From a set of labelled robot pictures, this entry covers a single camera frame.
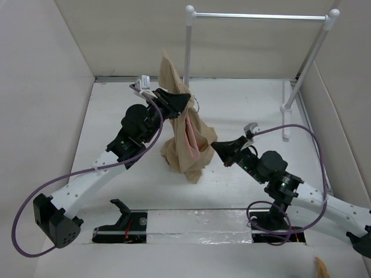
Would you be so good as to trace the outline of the pink clothes hanger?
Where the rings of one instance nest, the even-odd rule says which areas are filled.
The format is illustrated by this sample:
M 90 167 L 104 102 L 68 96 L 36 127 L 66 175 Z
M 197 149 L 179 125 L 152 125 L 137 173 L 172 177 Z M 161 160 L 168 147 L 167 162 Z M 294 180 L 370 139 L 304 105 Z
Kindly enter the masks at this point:
M 192 128 L 192 123 L 189 116 L 185 117 L 187 132 L 185 133 L 185 142 L 187 143 L 188 150 L 191 157 L 197 161 L 200 158 L 200 151 L 197 145 L 197 140 L 195 138 L 194 130 Z

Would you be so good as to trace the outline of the beige t shirt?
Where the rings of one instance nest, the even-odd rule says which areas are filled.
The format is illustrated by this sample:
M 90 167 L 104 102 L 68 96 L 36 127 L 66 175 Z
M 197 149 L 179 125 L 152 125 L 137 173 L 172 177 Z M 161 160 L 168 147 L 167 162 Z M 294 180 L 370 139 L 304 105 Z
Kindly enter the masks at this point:
M 202 170 L 213 158 L 211 143 L 217 141 L 217 134 L 194 109 L 194 96 L 181 80 L 166 51 L 163 51 L 158 83 L 169 93 L 181 96 L 188 93 L 191 96 L 182 114 L 170 121 L 174 137 L 164 143 L 161 155 L 173 171 L 183 173 L 189 182 L 196 184 Z

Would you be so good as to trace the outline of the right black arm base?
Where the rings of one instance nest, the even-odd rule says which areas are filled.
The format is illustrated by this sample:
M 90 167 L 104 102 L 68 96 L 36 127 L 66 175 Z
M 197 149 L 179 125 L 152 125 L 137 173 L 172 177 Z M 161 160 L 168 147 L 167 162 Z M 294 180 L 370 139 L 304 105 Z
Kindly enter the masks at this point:
M 253 243 L 282 246 L 285 243 L 305 243 L 301 227 L 293 226 L 287 219 L 287 206 L 274 201 L 255 201 L 246 209 L 247 226 L 252 231 Z

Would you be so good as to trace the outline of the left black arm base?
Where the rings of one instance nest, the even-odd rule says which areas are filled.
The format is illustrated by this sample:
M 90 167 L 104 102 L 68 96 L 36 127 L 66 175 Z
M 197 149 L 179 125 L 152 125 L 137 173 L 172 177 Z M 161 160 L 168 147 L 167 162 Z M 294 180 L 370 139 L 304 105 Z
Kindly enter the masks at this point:
M 93 230 L 92 242 L 97 244 L 143 244 L 147 242 L 148 210 L 131 210 L 119 199 L 110 200 L 121 216 L 113 225 Z

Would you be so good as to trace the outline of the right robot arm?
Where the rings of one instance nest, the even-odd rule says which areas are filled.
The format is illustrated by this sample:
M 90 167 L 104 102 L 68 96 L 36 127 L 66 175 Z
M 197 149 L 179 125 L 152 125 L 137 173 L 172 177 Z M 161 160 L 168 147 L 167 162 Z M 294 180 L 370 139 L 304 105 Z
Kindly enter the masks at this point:
M 246 146 L 247 139 L 240 137 L 234 141 L 213 142 L 212 148 L 226 167 L 237 164 L 273 198 L 267 213 L 253 220 L 253 227 L 269 236 L 289 235 L 293 224 L 287 213 L 294 205 L 318 214 L 318 218 L 306 227 L 310 229 L 322 218 L 327 218 L 343 228 L 344 234 L 353 249 L 370 257 L 370 210 L 346 203 L 325 192 L 320 192 L 304 182 L 300 177 L 286 171 L 287 162 L 275 151 L 267 151 L 257 156 L 254 147 Z

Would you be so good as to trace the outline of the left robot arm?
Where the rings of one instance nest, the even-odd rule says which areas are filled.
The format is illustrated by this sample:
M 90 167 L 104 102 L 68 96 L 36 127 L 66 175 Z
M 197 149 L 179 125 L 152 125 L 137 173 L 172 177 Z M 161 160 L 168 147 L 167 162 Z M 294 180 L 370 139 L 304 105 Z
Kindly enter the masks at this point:
M 113 178 L 129 170 L 158 139 L 167 119 L 178 118 L 190 101 L 190 94 L 172 94 L 158 88 L 142 91 L 146 104 L 133 104 L 121 120 L 121 129 L 92 167 L 59 190 L 33 201 L 36 224 L 53 243 L 64 248 L 81 231 L 78 211 Z

